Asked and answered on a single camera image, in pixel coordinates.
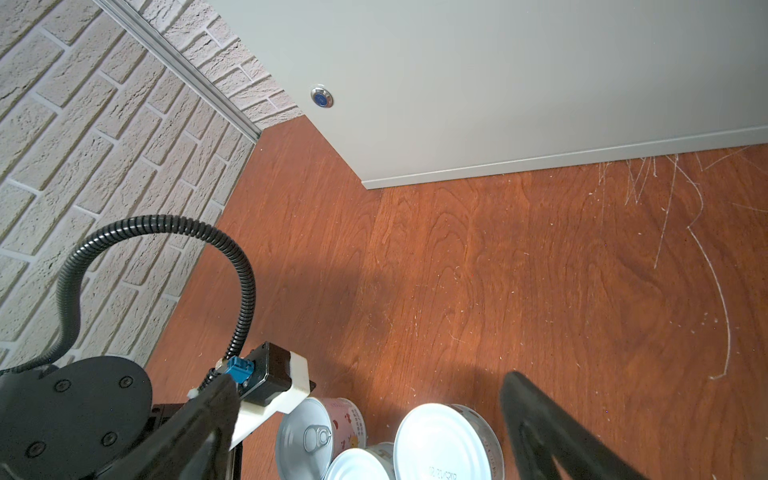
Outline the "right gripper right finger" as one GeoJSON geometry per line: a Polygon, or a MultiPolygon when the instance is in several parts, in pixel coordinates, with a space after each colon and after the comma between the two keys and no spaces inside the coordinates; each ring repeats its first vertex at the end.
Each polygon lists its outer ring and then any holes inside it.
{"type": "Polygon", "coordinates": [[[505,375],[500,403],[522,479],[643,477],[522,373],[505,375]]]}

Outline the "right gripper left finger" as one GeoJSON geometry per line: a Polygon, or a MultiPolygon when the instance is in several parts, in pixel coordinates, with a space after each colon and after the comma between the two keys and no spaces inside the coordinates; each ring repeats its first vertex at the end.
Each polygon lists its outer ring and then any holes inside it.
{"type": "Polygon", "coordinates": [[[101,479],[239,479],[242,449],[232,447],[237,384],[221,375],[188,401],[101,479]]]}

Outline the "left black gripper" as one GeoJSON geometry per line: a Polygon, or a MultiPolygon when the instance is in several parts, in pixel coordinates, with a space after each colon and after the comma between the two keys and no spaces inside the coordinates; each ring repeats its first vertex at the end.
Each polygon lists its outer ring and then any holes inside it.
{"type": "Polygon", "coordinates": [[[140,450],[175,413],[131,360],[102,356],[1,377],[4,479],[149,479],[140,450]]]}

